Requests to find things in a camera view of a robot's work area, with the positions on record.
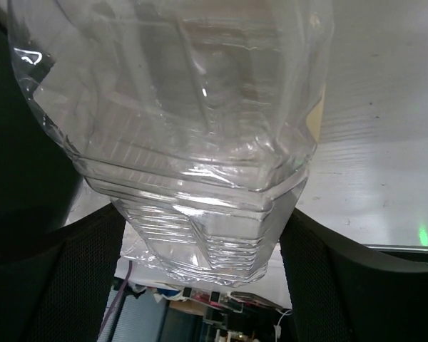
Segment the large clear plastic bottle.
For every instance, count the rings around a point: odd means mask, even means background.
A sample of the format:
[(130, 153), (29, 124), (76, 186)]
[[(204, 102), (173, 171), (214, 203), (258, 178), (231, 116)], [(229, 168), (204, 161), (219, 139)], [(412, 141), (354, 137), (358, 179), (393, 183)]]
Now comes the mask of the large clear plastic bottle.
[(45, 133), (179, 281), (261, 279), (307, 183), (330, 1), (9, 1)]

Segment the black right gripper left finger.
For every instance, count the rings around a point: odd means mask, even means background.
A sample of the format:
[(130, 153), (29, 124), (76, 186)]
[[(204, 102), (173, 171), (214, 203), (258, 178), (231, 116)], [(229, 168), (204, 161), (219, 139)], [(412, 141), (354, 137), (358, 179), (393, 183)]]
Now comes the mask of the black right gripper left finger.
[(51, 213), (0, 218), (0, 341), (95, 341), (119, 258), (125, 220), (109, 204), (45, 230)]

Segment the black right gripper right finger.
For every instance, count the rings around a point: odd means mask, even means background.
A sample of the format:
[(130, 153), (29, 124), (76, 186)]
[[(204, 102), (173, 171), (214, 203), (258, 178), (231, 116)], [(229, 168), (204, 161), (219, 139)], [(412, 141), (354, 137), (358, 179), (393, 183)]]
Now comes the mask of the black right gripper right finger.
[(428, 249), (368, 247), (295, 210), (280, 250), (299, 341), (428, 341)]

